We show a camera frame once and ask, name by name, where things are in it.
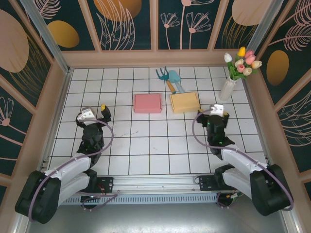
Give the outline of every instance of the pink tulip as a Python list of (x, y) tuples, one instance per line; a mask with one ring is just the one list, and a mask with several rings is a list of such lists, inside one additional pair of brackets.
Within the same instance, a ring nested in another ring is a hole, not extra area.
[(238, 70), (238, 72), (240, 72), (240, 73), (243, 73), (243, 70), (245, 69), (245, 66), (244, 65), (238, 65), (238, 67), (237, 67), (237, 70)]
[(248, 58), (245, 59), (246, 64), (250, 65), (256, 59), (256, 56), (250, 55)]
[(245, 54), (244, 57), (245, 57), (245, 59), (246, 59), (246, 58), (248, 58), (249, 56), (252, 56), (252, 55), (254, 55), (254, 51), (250, 50), (250, 51), (247, 51), (247, 52), (246, 52), (246, 54)]

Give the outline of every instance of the small yellow object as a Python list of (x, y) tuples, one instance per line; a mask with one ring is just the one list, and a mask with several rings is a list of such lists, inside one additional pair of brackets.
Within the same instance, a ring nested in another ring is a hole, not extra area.
[(200, 109), (198, 95), (195, 92), (171, 95), (173, 113), (196, 112)]
[(245, 47), (241, 47), (239, 52), (238, 52), (238, 56), (239, 57), (244, 57), (246, 53), (246, 48)]

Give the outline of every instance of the flower bouquet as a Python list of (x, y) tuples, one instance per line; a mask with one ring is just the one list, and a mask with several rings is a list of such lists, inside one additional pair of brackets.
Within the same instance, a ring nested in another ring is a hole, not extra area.
[(227, 52), (225, 53), (225, 62), (229, 69), (229, 78), (226, 80), (219, 93), (220, 100), (226, 101), (229, 99), (238, 79), (247, 79), (248, 75), (257, 73), (257, 70), (255, 69), (259, 68), (262, 63), (255, 59), (256, 56), (254, 55), (254, 51), (246, 51), (245, 47), (240, 48), (235, 57), (235, 63), (232, 63), (232, 57), (230, 54)]

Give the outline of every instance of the tulip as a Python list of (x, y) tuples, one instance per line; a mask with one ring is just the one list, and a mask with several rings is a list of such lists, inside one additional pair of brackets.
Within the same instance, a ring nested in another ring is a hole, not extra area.
[(257, 68), (261, 67), (261, 65), (262, 65), (261, 61), (253, 61), (251, 64), (253, 69), (257, 69)]
[(251, 73), (252, 73), (252, 69), (251, 69), (251, 68), (245, 68), (245, 69), (243, 70), (243, 74), (244, 74), (245, 76), (250, 75)]
[(245, 56), (245, 51), (246, 51), (246, 48), (245, 47), (241, 47), (239, 52), (238, 52), (238, 56), (239, 57), (244, 57)]
[(252, 55), (254, 55), (254, 51), (253, 50), (247, 51), (246, 54), (245, 54), (245, 59), (248, 58), (249, 56), (252, 56)]
[(256, 59), (256, 56), (250, 55), (248, 58), (245, 59), (246, 64), (250, 65)]
[(229, 53), (225, 53), (225, 62), (228, 63), (228, 62), (231, 62), (232, 61), (232, 57)]
[(238, 72), (243, 73), (245, 66), (244, 65), (238, 65), (237, 69), (238, 69)]
[(234, 66), (235, 66), (236, 68), (238, 68), (238, 66), (239, 66), (239, 65), (243, 65), (243, 63), (244, 63), (244, 60), (243, 60), (243, 59), (239, 59), (239, 60), (237, 60), (237, 61), (235, 62)]

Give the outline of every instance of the white vase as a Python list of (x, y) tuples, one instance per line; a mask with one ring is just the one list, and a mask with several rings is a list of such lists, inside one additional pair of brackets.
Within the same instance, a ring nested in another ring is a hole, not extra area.
[(236, 82), (237, 80), (232, 80), (230, 77), (227, 78), (226, 82), (222, 87), (222, 90), (219, 93), (219, 99), (221, 101), (227, 101), (230, 98)]

